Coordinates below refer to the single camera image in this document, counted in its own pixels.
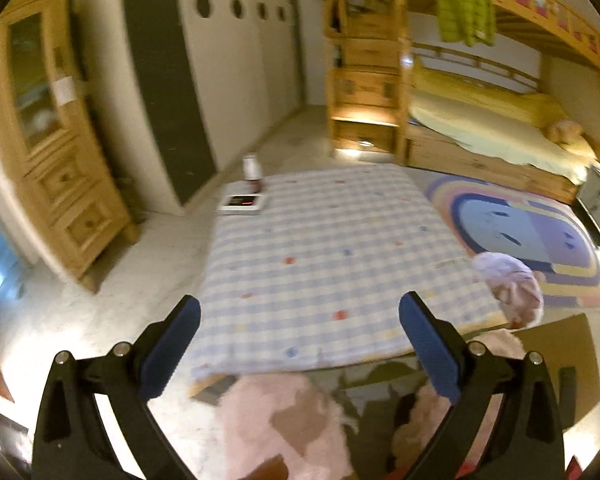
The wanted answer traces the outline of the cream bed sheet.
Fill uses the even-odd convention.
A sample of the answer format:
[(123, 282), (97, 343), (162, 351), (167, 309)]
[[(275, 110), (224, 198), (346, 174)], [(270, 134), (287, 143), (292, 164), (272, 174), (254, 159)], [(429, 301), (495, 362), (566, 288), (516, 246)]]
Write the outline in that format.
[(532, 166), (575, 185), (584, 183), (593, 159), (550, 142), (539, 128), (492, 110), (417, 90), (410, 115), (467, 151), (517, 166)]

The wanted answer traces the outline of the small white bottle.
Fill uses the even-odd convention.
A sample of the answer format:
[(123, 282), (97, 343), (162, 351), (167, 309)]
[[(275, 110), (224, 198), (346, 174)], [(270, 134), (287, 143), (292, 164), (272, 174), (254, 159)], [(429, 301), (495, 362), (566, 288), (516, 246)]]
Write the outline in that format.
[(256, 154), (245, 154), (242, 158), (242, 170), (250, 192), (260, 194), (263, 190), (263, 171)]

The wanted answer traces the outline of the yellow blanket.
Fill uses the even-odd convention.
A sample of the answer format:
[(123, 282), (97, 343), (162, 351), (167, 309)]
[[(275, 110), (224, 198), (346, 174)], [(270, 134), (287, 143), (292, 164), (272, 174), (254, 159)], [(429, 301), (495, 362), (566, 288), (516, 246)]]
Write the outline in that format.
[[(553, 122), (564, 118), (572, 119), (558, 101), (548, 94), (541, 92), (518, 94), (508, 89), (487, 87), (455, 74), (432, 70), (422, 63), (417, 63), (413, 68), (412, 84), (413, 96), (419, 90), (492, 110), (535, 126), (544, 136), (545, 130)], [(591, 144), (585, 140), (583, 132), (573, 144), (558, 145), (573, 154), (596, 159), (596, 154)]]

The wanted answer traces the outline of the wooden bunk bed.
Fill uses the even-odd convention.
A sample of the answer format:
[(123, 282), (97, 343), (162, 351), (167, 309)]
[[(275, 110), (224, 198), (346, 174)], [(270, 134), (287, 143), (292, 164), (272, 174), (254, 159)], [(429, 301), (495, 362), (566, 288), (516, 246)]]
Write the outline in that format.
[(417, 63), (487, 87), (552, 96), (591, 144), (600, 168), (600, 29), (564, 0), (491, 0), (495, 44), (442, 42), (437, 0), (405, 0), (408, 62), (407, 150), (417, 169), (477, 178), (570, 203), (580, 185), (532, 166), (467, 151), (410, 115)]

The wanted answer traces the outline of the wooden cabinet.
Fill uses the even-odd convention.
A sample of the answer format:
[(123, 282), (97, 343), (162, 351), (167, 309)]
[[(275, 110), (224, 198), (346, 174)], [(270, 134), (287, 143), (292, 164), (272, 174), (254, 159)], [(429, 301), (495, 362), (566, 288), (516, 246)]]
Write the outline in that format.
[(0, 170), (43, 257), (92, 294), (94, 263), (138, 229), (79, 90), (71, 0), (10, 0), (0, 14)]

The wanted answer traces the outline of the checkered tablecloth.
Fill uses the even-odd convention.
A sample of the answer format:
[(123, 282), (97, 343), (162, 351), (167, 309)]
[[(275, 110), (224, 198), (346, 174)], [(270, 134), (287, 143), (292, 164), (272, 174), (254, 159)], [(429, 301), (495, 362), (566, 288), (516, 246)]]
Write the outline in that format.
[(216, 220), (188, 350), (193, 380), (402, 356), (407, 292), (461, 333), (505, 316), (464, 247), (394, 165), (280, 174), (254, 216)]

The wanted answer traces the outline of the pink trash bag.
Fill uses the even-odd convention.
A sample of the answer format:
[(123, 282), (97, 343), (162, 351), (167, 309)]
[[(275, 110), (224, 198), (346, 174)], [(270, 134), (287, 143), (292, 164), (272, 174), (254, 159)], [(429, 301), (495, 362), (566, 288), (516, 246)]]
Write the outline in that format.
[(541, 323), (544, 296), (528, 266), (502, 252), (482, 252), (471, 263), (490, 288), (512, 330)]

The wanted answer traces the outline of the pink pillow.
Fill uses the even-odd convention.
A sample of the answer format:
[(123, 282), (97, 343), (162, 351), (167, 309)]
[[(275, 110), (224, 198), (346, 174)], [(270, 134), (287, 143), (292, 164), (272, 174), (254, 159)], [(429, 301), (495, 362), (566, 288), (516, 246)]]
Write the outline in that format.
[(555, 144), (573, 144), (582, 136), (583, 128), (570, 118), (553, 122), (546, 130), (547, 140)]

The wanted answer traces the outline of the white wardrobe with holes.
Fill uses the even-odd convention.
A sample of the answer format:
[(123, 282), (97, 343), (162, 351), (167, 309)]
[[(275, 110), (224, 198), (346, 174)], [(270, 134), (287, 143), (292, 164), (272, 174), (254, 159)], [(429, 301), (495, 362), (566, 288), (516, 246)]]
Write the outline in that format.
[(122, 0), (178, 206), (301, 105), (292, 0)]

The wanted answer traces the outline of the green puffer jacket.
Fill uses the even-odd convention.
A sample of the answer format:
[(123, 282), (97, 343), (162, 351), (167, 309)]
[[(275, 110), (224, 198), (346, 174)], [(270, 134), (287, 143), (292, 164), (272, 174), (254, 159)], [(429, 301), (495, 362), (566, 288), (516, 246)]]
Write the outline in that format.
[(467, 47), (495, 44), (491, 0), (437, 0), (437, 22), (442, 42), (462, 42)]

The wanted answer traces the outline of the pink fluffy slipper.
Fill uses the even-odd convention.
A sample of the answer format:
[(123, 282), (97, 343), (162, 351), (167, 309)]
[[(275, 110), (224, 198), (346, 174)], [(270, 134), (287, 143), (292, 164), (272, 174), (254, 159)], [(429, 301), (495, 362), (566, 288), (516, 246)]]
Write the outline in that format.
[(216, 410), (227, 479), (349, 479), (343, 408), (302, 374), (239, 377)]

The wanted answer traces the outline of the wooden stair drawers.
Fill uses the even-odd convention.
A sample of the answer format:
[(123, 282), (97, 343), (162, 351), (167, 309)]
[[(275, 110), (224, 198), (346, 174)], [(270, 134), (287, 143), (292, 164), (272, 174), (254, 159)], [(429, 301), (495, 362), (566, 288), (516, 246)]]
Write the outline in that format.
[(337, 151), (405, 162), (410, 43), (404, 11), (405, 0), (325, 0), (327, 131)]

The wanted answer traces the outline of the colourful oval rug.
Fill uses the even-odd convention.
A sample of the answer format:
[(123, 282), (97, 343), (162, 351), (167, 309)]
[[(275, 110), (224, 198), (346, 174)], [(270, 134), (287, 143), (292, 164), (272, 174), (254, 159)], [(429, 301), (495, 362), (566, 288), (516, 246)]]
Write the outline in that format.
[(547, 307), (600, 308), (600, 254), (570, 207), (449, 174), (425, 194), (471, 255), (502, 252), (528, 266)]

